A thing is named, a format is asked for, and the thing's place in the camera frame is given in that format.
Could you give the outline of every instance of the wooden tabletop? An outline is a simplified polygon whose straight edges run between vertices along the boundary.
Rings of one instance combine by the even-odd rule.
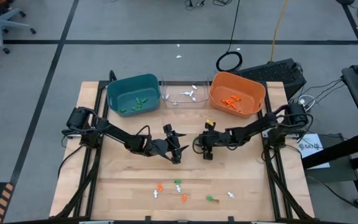
[[[83,82],[77,106],[93,108],[97,86],[98,82]],[[267,86],[272,110],[287,104],[282,83],[268,82]],[[188,86],[170,88],[187,90]],[[233,216],[236,221],[273,221],[266,166],[260,158],[260,135],[235,151],[214,147],[213,161],[206,161],[202,155],[193,152],[191,142],[204,131],[207,119],[216,122],[217,131],[224,131],[225,128],[246,126],[256,121],[257,116],[239,118],[213,109],[208,102],[197,109],[171,109],[161,102],[157,111],[130,118],[122,118],[110,110],[110,123],[131,134],[148,124],[153,139],[165,139],[162,126],[170,123],[176,132],[187,134],[180,137],[180,144],[190,147],[183,151],[181,164],[173,165],[160,156],[131,154],[121,143],[105,137],[91,218],[144,220],[150,215],[152,220],[226,221],[228,216]],[[69,140],[65,156],[74,151],[78,143],[79,138]],[[287,139],[287,144],[298,147],[295,140]],[[77,190],[84,154],[85,150],[79,151],[63,166],[50,215],[60,212]],[[314,216],[299,153],[284,148],[281,154],[289,191],[305,212]],[[182,180],[180,194],[175,179]],[[163,191],[154,198],[157,184],[162,184]],[[227,192],[232,192],[235,198],[229,198]],[[282,194],[278,188],[277,192],[281,216],[285,217]],[[186,203],[181,201],[182,194],[187,194]],[[206,200],[207,195],[213,196],[215,201]],[[84,213],[85,206],[82,206],[81,214]]]

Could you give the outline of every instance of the green toy piece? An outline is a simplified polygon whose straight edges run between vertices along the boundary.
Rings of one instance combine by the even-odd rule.
[[[207,200],[209,200],[210,202],[213,202],[214,201],[214,198],[212,198],[212,196],[207,196],[205,197]]]

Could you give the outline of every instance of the orange toy piece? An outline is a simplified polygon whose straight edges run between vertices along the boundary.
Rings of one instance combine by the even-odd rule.
[[[187,201],[187,195],[184,194],[181,198],[181,201],[185,203]]]
[[[235,99],[236,101],[240,101],[240,98],[237,96],[232,95],[231,97],[233,99]],[[221,101],[222,101],[222,103],[224,103],[226,105],[226,107],[228,107],[228,108],[233,107],[233,109],[235,109],[235,110],[237,109],[237,106],[233,104],[234,101],[232,101],[232,100],[221,100]]]
[[[231,98],[233,98],[234,100],[236,100],[237,102],[241,100],[241,98],[239,98],[236,95],[231,95]]]

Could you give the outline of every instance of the small plastic piece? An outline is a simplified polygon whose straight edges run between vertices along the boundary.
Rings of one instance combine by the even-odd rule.
[[[241,101],[241,98],[239,98],[239,97],[236,96],[236,95],[231,95],[231,98],[233,98],[233,99],[236,100],[237,102],[238,102],[238,101]]]
[[[181,201],[183,202],[183,203],[186,203],[186,201],[187,201],[187,195],[183,195],[182,196],[182,198],[181,198]]]
[[[227,194],[228,194],[228,196],[229,196],[230,198],[234,198],[234,194],[233,194],[233,193],[228,192]]]
[[[214,198],[212,196],[207,196],[205,197],[207,200],[209,200],[210,202],[213,202],[214,201]]]
[[[214,126],[214,123],[210,120],[210,119],[207,119],[206,122],[211,125],[211,126]]]

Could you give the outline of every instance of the black stand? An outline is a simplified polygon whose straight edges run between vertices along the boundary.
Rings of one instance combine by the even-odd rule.
[[[302,159],[303,168],[308,169],[310,167],[318,166],[343,156],[349,156],[356,152],[358,152],[358,136]]]
[[[354,3],[354,0],[336,0],[339,4],[348,6]]]

